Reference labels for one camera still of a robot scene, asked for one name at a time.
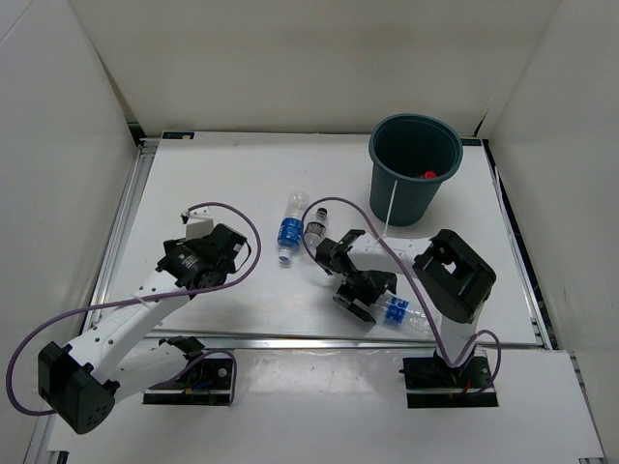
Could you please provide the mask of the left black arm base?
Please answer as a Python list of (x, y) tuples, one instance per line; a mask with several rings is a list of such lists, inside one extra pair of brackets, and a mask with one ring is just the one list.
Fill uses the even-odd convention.
[(231, 350), (207, 349), (194, 336), (159, 340), (179, 348), (191, 368), (171, 381), (147, 390), (142, 403), (151, 406), (231, 406), (236, 396), (238, 362)]

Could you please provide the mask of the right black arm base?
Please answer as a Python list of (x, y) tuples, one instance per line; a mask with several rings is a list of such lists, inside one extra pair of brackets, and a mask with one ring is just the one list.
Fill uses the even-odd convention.
[(487, 355), (478, 351), (463, 366), (448, 367), (438, 355), (402, 359), (408, 409), (499, 406)]

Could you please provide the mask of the blue-label clear plastic bottle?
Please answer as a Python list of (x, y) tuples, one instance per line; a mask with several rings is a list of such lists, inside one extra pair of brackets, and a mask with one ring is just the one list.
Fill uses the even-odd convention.
[(407, 300), (387, 292), (373, 305), (377, 323), (402, 334), (433, 337), (425, 312)]

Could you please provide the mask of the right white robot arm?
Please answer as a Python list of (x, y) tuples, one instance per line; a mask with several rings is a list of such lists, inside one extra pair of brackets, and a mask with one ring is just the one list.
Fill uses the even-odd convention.
[(479, 315), (496, 273), (456, 232), (376, 239), (351, 229), (337, 241), (324, 239), (315, 260), (340, 280), (335, 302), (359, 319), (433, 335), (440, 383), (454, 387), (468, 376)]

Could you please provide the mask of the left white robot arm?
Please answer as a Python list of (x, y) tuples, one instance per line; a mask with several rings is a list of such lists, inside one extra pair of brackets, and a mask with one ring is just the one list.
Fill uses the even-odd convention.
[(65, 345), (48, 343), (38, 355), (41, 398), (76, 434), (98, 427), (113, 407), (155, 386), (194, 389), (210, 378), (200, 359), (204, 345), (193, 336), (160, 340), (135, 357), (134, 346), (200, 290), (225, 284), (247, 238), (218, 224), (202, 238), (170, 240), (164, 257), (134, 294), (133, 304), (113, 309)]

